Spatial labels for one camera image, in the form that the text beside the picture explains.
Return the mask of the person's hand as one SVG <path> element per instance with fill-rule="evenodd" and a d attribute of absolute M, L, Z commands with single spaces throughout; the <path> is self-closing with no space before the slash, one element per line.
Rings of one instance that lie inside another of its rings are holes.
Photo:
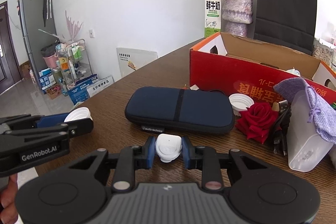
<path fill-rule="evenodd" d="M 15 196 L 18 192 L 18 174 L 12 174 L 9 177 L 7 187 L 1 191 L 1 222 L 13 224 L 18 220 L 18 211 L 15 207 Z"/>

